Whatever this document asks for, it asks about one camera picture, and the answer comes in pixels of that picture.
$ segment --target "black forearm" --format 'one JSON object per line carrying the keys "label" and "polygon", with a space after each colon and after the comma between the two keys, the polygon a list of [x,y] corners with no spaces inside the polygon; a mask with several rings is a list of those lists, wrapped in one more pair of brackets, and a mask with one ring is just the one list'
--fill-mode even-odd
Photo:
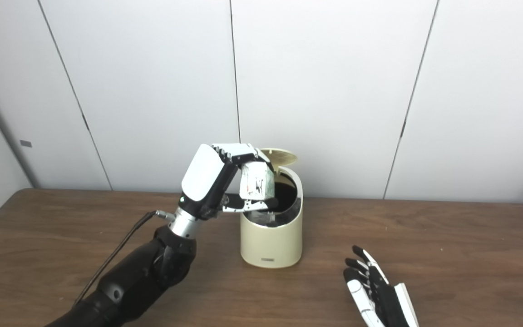
{"label": "black forearm", "polygon": [[120,327],[139,318],[171,286],[182,281],[195,258],[195,240],[167,226],[108,271],[95,292],[46,327]]}
{"label": "black forearm", "polygon": [[46,327],[121,327],[124,323],[114,302],[96,290]]}

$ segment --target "wooden table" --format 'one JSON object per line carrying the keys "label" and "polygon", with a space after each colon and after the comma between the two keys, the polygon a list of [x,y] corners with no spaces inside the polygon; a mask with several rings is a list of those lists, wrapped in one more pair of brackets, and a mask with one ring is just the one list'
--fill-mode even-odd
{"label": "wooden table", "polygon": [[[131,225],[178,195],[23,190],[0,209],[0,327],[58,318]],[[153,219],[116,259],[151,239]],[[239,255],[239,221],[204,224],[197,259],[138,327],[360,327],[342,278],[365,247],[405,282],[421,327],[523,326],[523,205],[308,198],[304,253],[286,269]]]}

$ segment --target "prosthetic hand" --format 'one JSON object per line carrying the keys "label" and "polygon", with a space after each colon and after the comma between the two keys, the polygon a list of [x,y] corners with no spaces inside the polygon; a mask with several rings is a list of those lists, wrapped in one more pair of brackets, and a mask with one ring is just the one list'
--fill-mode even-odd
{"label": "prosthetic hand", "polygon": [[[239,195],[225,194],[239,169]],[[145,215],[100,267],[74,307],[48,327],[120,327],[139,318],[189,273],[197,253],[195,236],[204,221],[220,211],[253,211],[277,205],[273,178],[269,159],[249,144],[202,144],[183,177],[183,194],[175,213],[153,211]],[[96,290],[80,300],[131,234],[153,215],[168,224],[157,228],[150,242],[110,269]]]}
{"label": "prosthetic hand", "polygon": [[367,327],[419,327],[405,284],[391,286],[378,263],[358,246],[345,260],[344,279]]}

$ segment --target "black cable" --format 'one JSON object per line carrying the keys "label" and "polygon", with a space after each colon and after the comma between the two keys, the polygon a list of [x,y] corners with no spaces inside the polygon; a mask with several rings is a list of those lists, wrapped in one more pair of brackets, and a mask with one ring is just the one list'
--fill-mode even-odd
{"label": "black cable", "polygon": [[144,215],[144,217],[139,219],[139,221],[137,221],[136,224],[134,224],[133,228],[128,232],[128,234],[126,234],[126,236],[124,236],[124,238],[122,239],[122,241],[120,241],[120,244],[118,244],[118,246],[114,249],[112,254],[110,254],[108,256],[108,258],[104,261],[104,263],[100,266],[100,268],[98,268],[96,273],[94,273],[94,275],[92,276],[92,278],[90,279],[88,284],[86,284],[86,286],[84,287],[82,292],[80,292],[80,294],[74,301],[74,304],[72,305],[72,307],[77,306],[77,304],[82,300],[82,298],[84,298],[84,296],[86,295],[86,292],[90,289],[90,287],[92,287],[92,285],[94,284],[96,279],[98,279],[98,277],[100,276],[102,271],[104,271],[104,269],[106,268],[106,266],[108,266],[110,261],[112,261],[112,259],[114,259],[114,257],[118,254],[118,252],[124,247],[126,242],[128,242],[129,238],[134,234],[134,232],[136,232],[141,226],[143,226],[145,222],[149,221],[149,219],[151,219],[155,214],[156,214],[156,211],[147,213]]}

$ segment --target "robotic finger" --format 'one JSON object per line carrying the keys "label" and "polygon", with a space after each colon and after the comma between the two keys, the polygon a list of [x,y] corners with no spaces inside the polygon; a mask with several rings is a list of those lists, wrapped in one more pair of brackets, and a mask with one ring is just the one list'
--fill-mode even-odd
{"label": "robotic finger", "polygon": [[372,256],[353,246],[359,259],[345,259],[344,279],[368,327],[419,327],[405,284],[391,286]]}

